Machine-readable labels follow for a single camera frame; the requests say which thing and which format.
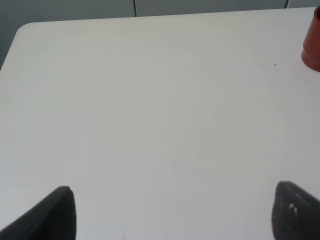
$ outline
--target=table surface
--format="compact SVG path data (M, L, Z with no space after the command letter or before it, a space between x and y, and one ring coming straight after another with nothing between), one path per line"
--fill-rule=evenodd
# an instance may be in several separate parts
M0 227L60 185L77 239L271 240L320 197L314 8L32 23L0 72Z

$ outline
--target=red plastic cup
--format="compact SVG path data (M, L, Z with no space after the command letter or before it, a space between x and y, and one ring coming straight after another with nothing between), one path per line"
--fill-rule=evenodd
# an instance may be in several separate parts
M313 19L303 43L301 58L309 68L320 72L320 6L314 11Z

